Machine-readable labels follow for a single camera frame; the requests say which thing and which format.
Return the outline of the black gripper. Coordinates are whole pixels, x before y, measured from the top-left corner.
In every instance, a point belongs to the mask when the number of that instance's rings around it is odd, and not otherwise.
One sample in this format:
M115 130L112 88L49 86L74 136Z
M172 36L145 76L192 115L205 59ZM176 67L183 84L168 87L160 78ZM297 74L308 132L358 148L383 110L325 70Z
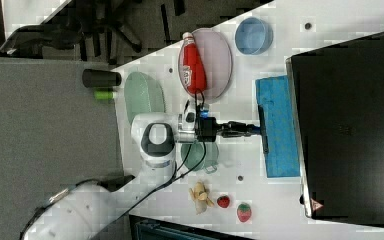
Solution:
M197 127L195 134L197 140L200 142L214 142L218 135L223 138L238 138L238 137L251 137L258 135L260 127L254 124L246 124L242 122L229 121L218 125L214 117L202 118L197 120Z

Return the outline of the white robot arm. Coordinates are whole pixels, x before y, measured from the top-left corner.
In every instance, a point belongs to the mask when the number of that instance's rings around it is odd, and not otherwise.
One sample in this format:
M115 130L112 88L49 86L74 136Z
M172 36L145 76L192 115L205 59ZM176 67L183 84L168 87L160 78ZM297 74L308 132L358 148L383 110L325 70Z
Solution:
M140 153L141 169L123 187L110 191L91 182L64 190L49 201L20 234L20 240L92 240L154 192L176 180L176 145L260 135L258 126L235 121L219 123L204 104L186 103L179 114L138 114L131 136Z

